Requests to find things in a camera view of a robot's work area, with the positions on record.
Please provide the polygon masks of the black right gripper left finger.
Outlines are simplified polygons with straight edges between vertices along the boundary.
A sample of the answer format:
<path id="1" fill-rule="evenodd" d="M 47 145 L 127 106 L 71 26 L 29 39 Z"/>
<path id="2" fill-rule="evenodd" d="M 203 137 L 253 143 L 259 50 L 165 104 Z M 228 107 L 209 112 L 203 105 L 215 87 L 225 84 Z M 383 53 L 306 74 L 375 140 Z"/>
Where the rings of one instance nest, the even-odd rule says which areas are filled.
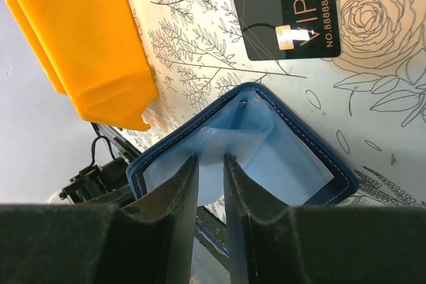
<path id="1" fill-rule="evenodd" d="M 198 159 L 124 208 L 1 206 L 2 283 L 188 283 Z"/>

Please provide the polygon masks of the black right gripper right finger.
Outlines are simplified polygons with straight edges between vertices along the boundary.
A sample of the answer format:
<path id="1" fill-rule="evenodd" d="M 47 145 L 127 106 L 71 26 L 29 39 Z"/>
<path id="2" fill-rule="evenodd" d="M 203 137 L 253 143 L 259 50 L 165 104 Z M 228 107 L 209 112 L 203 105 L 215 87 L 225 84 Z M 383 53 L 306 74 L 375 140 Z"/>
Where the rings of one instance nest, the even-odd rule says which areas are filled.
<path id="1" fill-rule="evenodd" d="M 424 283 L 425 210 L 289 206 L 224 158 L 233 283 Z"/>

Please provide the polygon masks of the blue leather card holder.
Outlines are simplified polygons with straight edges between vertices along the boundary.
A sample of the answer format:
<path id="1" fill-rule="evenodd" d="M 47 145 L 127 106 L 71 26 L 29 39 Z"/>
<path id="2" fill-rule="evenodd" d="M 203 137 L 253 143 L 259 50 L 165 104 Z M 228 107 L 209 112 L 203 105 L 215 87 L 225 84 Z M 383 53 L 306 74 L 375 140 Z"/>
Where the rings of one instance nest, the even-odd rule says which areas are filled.
<path id="1" fill-rule="evenodd" d="M 199 161 L 198 205 L 224 193 L 224 157 L 292 206 L 338 204 L 359 182 L 329 146 L 272 91 L 246 82 L 223 94 L 134 160 L 126 176 L 135 198 L 171 178 L 191 156 Z"/>

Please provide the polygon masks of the black VIP card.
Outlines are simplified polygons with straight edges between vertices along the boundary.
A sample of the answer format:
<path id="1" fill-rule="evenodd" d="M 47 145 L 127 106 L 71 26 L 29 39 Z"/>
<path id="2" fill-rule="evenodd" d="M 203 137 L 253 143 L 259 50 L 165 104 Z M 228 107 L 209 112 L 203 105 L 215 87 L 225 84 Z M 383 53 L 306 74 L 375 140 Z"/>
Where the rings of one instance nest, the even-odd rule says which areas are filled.
<path id="1" fill-rule="evenodd" d="M 336 0 L 234 0 L 252 61 L 324 59 L 341 53 Z"/>

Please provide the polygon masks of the yellow plastic bin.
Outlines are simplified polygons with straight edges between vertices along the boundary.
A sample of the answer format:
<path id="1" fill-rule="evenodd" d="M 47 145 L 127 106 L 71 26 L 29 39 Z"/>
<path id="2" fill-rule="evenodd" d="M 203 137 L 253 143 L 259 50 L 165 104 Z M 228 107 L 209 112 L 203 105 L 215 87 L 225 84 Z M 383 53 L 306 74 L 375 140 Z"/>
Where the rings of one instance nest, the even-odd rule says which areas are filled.
<path id="1" fill-rule="evenodd" d="M 128 0 L 5 0 L 55 90 L 86 121 L 130 130 L 157 98 Z"/>

